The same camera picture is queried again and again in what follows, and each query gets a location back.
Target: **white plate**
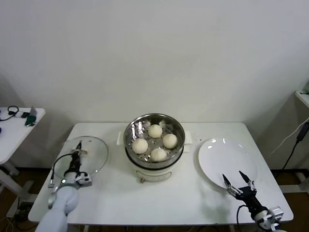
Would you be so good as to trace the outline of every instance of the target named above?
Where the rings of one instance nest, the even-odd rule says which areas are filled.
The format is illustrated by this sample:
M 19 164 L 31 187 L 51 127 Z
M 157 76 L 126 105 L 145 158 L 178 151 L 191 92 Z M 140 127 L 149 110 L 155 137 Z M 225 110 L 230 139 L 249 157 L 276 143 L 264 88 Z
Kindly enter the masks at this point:
M 244 145 L 227 138 L 206 141 L 199 149 L 198 161 L 204 174 L 216 185 L 226 188 L 222 174 L 237 188 L 247 186 L 239 171 L 256 180 L 257 167 Z

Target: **table leg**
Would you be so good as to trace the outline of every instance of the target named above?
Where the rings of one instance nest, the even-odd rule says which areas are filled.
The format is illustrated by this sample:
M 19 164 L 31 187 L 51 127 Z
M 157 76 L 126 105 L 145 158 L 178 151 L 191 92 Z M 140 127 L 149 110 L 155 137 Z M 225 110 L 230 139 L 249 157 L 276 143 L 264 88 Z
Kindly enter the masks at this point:
M 32 180 L 27 181 L 24 186 L 21 187 L 9 175 L 6 175 L 2 170 L 0 170 L 0 182 L 3 186 L 7 187 L 10 191 L 17 195 L 17 198 L 15 199 L 14 203 L 11 205 L 11 208 L 6 214 L 8 218 L 14 217 L 18 208 L 18 199 L 20 204 L 22 202 L 34 203 L 36 197 L 38 196 L 37 194 L 29 193 L 29 189 L 33 185 Z
M 300 193 L 306 192 L 309 195 L 309 178 L 305 178 L 304 174 L 296 173 L 297 178 L 301 182 L 299 185 L 279 185 L 283 193 Z
M 235 228 L 234 225 L 228 225 L 230 232 L 235 232 Z
M 15 181 L 13 181 L 13 179 L 9 175 L 5 174 L 2 170 L 0 170 L 0 182 L 17 196 L 20 195 L 23 191 L 23 188 Z
M 0 185 L 0 193 L 2 193 L 3 189 L 4 189 L 4 184 L 1 184 Z
M 10 172 L 10 175 L 19 175 L 19 171 L 10 161 L 6 161 L 6 163 L 2 164 L 2 166 Z
M 88 231 L 89 231 L 89 225 L 85 225 L 84 232 L 88 232 Z

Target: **power cord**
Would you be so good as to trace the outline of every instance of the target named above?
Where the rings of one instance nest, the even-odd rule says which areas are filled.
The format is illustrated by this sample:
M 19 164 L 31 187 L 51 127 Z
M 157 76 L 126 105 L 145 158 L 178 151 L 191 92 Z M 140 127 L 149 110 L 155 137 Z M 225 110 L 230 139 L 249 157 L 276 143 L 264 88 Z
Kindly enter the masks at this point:
M 4 232 L 4 230 L 5 230 L 6 232 L 8 232 L 9 226 L 12 227 L 12 232 L 14 232 L 14 225 L 13 225 L 13 223 L 12 223 L 12 221 L 14 220 L 14 218 L 11 219 L 11 220 L 9 220 L 7 217 L 4 217 L 4 218 L 2 218 L 2 219 L 0 220 L 0 222 L 2 222 L 2 221 L 5 220 L 5 219 L 8 221 L 8 224 L 7 224 L 5 227 L 3 227 L 3 229 L 1 230 L 1 232 Z
M 19 112 L 19 108 L 16 105 L 11 105 L 8 107 L 8 113 L 9 115 L 11 115 L 10 117 L 6 118 L 6 119 L 0 119 L 0 121 L 6 121 L 9 120 L 10 118 L 14 117 L 17 113 Z
M 58 160 L 60 160 L 61 158 L 65 157 L 65 156 L 71 156 L 71 155 L 72 155 L 72 154 L 66 154 L 66 155 L 60 156 L 58 159 L 56 159 L 56 161 L 54 162 L 54 165 L 53 165 L 52 176 L 50 177 L 51 180 L 54 179 L 54 175 L 55 175 L 55 165 L 56 165 L 56 163 L 58 162 Z
M 296 128 L 295 131 L 293 131 L 290 135 L 288 135 L 287 137 L 285 137 L 285 138 L 282 140 L 282 142 L 279 144 L 279 146 L 276 147 L 276 148 L 270 153 L 270 156 L 271 156 L 272 154 L 274 154 L 275 151 L 277 151 L 277 150 L 279 149 L 279 147 L 282 146 L 282 144 L 285 142 L 285 140 L 287 140 L 287 139 L 290 138 L 293 134 L 295 134 L 295 132 L 298 131 L 298 129 L 299 129 L 302 125 L 304 125 L 308 120 L 309 120 L 309 117 L 308 117 L 305 121 L 303 121 L 303 122 Z
M 237 228 L 238 228 L 238 231 L 241 232 L 240 230 L 240 226 L 239 226 L 239 221 L 238 221 L 238 215 L 239 215 L 239 211 L 242 207 L 247 207 L 245 204 L 241 205 L 240 207 L 238 207 L 238 210 L 237 210 L 237 213 L 236 213 L 236 221 L 237 221 Z
M 294 154 L 294 151 L 295 151 L 295 148 L 296 148 L 297 144 L 299 144 L 299 142 L 303 141 L 303 139 L 304 139 L 304 137 L 306 136 L 308 130 L 309 130 L 309 122 L 306 122 L 306 123 L 303 125 L 303 127 L 301 128 L 301 130 L 300 130 L 300 132 L 299 132 L 299 134 L 298 134 L 298 136 L 297 136 L 297 138 L 296 138 L 296 142 L 295 142 L 295 145 L 294 145 L 294 147 L 293 147 L 293 149 L 292 149 L 292 152 L 291 152 L 289 158 L 287 159 L 287 161 L 285 162 L 285 164 L 284 164 L 282 170 L 285 169 L 285 167 L 286 167 L 286 165 L 288 164 L 290 158 L 291 158 L 292 155 Z
M 15 226 L 16 228 L 18 228 L 20 231 L 28 231 L 31 230 L 33 228 L 35 228 L 37 225 L 33 225 L 29 228 L 21 228 L 18 223 L 20 222 L 24 222 L 24 221 L 28 221 L 28 214 L 31 210 L 31 205 L 30 204 L 26 204 L 26 205 L 19 205 L 19 198 L 18 198 L 18 203 L 17 203 L 17 209 L 19 210 L 18 214 L 16 214 L 14 216 L 14 220 L 15 220 Z

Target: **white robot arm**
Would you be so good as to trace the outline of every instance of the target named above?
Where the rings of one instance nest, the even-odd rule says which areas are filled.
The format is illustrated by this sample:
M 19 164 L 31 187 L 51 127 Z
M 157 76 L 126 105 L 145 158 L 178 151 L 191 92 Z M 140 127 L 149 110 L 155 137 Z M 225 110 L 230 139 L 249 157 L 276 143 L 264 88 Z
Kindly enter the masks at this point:
M 36 232 L 66 232 L 68 230 L 67 214 L 77 205 L 78 191 L 75 187 L 64 186 L 55 193 L 56 200 L 40 221 Z
M 81 166 L 81 150 L 82 143 L 80 142 L 74 152 L 68 154 L 72 157 L 70 166 L 68 170 L 65 171 L 64 179 L 62 179 L 60 186 L 55 188 L 48 200 L 48 207 L 50 210 L 40 221 L 35 230 L 36 232 L 66 232 L 68 230 L 67 215 L 77 206 L 78 189 L 92 184 L 91 175 L 79 171 Z M 49 188 L 54 187 L 54 167 L 55 165 L 53 166 Z

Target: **cable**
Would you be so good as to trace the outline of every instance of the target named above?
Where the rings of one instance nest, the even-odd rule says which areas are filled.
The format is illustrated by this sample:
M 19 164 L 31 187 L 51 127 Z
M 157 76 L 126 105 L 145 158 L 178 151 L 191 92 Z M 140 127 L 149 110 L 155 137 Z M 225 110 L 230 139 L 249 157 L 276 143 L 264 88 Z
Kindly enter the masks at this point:
M 7 224 L 5 227 L 3 227 L 3 229 L 1 230 L 1 232 L 4 232 L 4 230 L 5 230 L 6 232 L 8 232 L 9 226 L 12 227 L 12 231 L 11 231 L 11 232 L 14 232 L 14 225 L 13 225 L 13 223 L 12 223 L 12 221 L 14 220 L 14 218 L 10 221 L 7 217 L 3 217 L 3 218 L 0 220 L 0 222 L 2 222 L 2 221 L 5 220 L 5 219 L 9 222 L 9 224 Z
M 292 157 L 292 155 L 294 154 L 294 150 L 295 150 L 295 148 L 296 148 L 296 146 L 297 146 L 297 144 L 298 144 L 298 143 L 299 143 L 299 141 L 298 141 L 298 140 L 296 140 L 296 143 L 295 143 L 295 145 L 294 145 L 294 147 L 293 147 L 293 150 L 292 150 L 292 152 L 291 152 L 291 154 L 290 154 L 290 156 L 289 156 L 288 160 L 285 162 L 285 164 L 284 164 L 284 166 L 283 166 L 283 168 L 282 168 L 281 170 L 284 170 L 284 168 L 285 168 L 285 167 L 286 167 L 286 165 L 288 164 L 288 162 L 289 162 L 290 158 L 291 158 L 291 157 Z
M 236 214 L 236 221 L 237 221 L 237 227 L 238 227 L 238 231 L 241 232 L 240 230 L 240 226 L 239 226 L 239 221 L 238 221 L 238 214 L 239 214 L 239 211 L 242 207 L 247 207 L 245 204 L 241 205 L 240 207 L 238 207 L 238 210 L 237 210 L 237 214 Z
M 14 232 L 14 225 L 13 225 L 13 223 L 12 223 L 7 217 L 5 217 L 5 218 L 6 218 L 7 221 L 9 222 L 9 225 L 12 227 L 12 232 Z
M 309 117 L 308 117 L 304 122 L 302 122 L 302 123 L 296 128 L 295 131 L 293 131 L 290 135 L 288 135 L 285 139 L 283 139 L 283 141 L 279 144 L 279 146 L 276 147 L 276 148 L 270 153 L 270 155 L 274 154 L 275 151 L 277 151 L 278 148 L 281 147 L 281 145 L 285 142 L 285 140 L 287 140 L 288 138 L 290 138 L 290 137 L 291 137 L 296 131 L 298 131 L 298 129 L 299 129 L 302 125 L 304 125 L 308 120 L 309 120 Z
M 53 171 L 52 171 L 52 176 L 50 177 L 51 180 L 54 179 L 54 175 L 55 175 L 55 165 L 56 163 L 58 162 L 59 159 L 65 157 L 65 156 L 71 156 L 72 154 L 66 154 L 66 155 L 63 155 L 63 156 L 60 156 L 58 159 L 56 159 L 56 161 L 54 162 L 54 165 L 53 165 Z
M 10 109 L 14 107 L 16 108 L 16 111 L 11 111 Z M 8 108 L 7 108 L 8 112 L 9 112 L 9 115 L 12 115 L 6 119 L 0 119 L 0 121 L 6 121 L 6 120 L 9 120 L 10 118 L 14 117 L 18 112 L 19 112 L 19 108 L 16 106 L 16 105 L 10 105 Z
M 21 205 L 19 206 L 20 198 L 18 197 L 18 203 L 17 203 L 17 209 L 19 209 L 19 213 L 15 215 L 14 220 L 15 220 L 15 226 L 20 230 L 20 231 L 28 231 L 36 227 L 37 225 L 34 225 L 30 228 L 20 228 L 18 226 L 19 222 L 24 222 L 28 220 L 28 214 L 31 210 L 31 206 L 29 205 Z

